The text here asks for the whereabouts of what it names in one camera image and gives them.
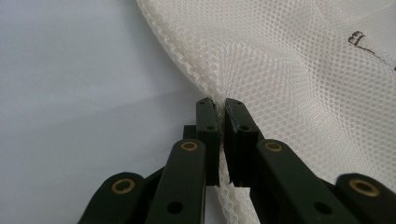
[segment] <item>white cloth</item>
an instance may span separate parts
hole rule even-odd
[[[395,1],[138,0],[168,55],[219,105],[244,102],[267,138],[319,177],[361,173],[396,190]],[[219,198],[255,223],[247,189]]]

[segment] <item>white mesh fabric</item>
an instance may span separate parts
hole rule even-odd
[[[394,1],[138,4],[175,64],[218,105],[244,102],[265,137],[325,180],[361,173],[396,190]],[[258,222],[221,157],[227,219]]]

